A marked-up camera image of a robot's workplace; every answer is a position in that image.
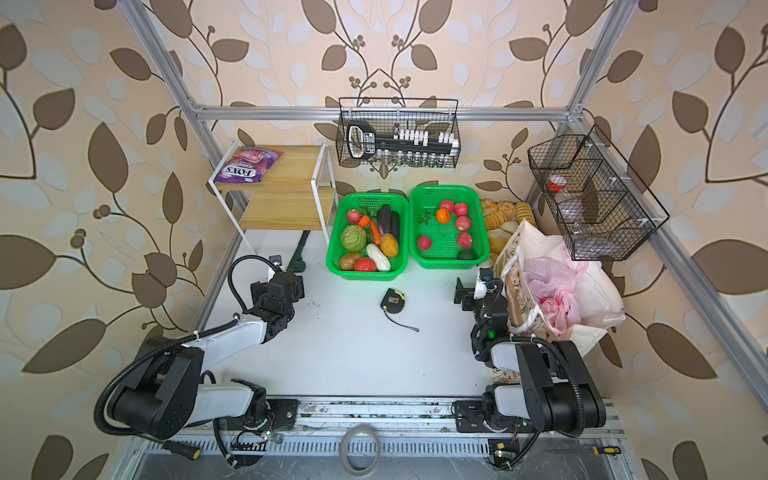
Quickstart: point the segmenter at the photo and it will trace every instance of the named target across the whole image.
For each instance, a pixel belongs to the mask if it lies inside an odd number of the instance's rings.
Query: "carrot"
[[[376,224],[373,220],[371,220],[371,233],[373,233],[373,243],[378,245],[382,239],[382,234],[379,233],[379,229],[376,228]]]

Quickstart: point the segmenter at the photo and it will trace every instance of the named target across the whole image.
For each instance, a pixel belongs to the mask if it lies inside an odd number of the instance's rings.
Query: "black mesh basket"
[[[457,108],[458,100],[446,98],[340,98],[339,164],[456,168]]]
[[[669,213],[628,162],[627,171],[617,173],[601,153],[603,136],[593,131],[529,148],[531,172],[571,259],[626,260]],[[644,208],[632,190],[653,200],[657,211]]]

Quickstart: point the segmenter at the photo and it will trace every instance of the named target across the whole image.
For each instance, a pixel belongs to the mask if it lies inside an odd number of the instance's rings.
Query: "purple snack package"
[[[225,184],[257,184],[282,154],[281,151],[258,147],[239,147],[221,168],[216,181]]]

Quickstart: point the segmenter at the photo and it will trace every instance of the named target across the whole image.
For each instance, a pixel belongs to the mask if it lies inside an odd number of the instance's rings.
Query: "duct tape roll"
[[[373,439],[374,442],[376,442],[376,456],[373,457],[373,462],[371,462],[371,465],[368,465],[365,468],[355,468],[351,466],[347,458],[346,450],[349,447],[349,441],[352,440],[353,436],[359,433],[368,435]],[[374,432],[373,429],[368,425],[358,425],[347,430],[342,437],[341,443],[339,443],[339,460],[341,460],[341,465],[344,467],[344,470],[346,470],[347,473],[355,477],[362,477],[372,472],[376,467],[376,464],[379,463],[379,456],[381,455],[381,451],[382,443],[381,440],[379,440],[379,436],[376,434],[376,432]]]

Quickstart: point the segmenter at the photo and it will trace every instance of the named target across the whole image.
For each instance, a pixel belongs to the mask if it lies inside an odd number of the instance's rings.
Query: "dark green vegetable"
[[[389,226],[389,232],[400,243],[400,214],[392,212],[392,225]]]
[[[392,207],[389,205],[382,205],[382,207],[379,208],[378,220],[376,225],[379,227],[379,233],[382,235],[390,233],[390,230],[392,229]]]
[[[457,260],[477,260],[478,256],[475,255],[475,251],[471,248],[465,248],[458,252],[456,255]]]

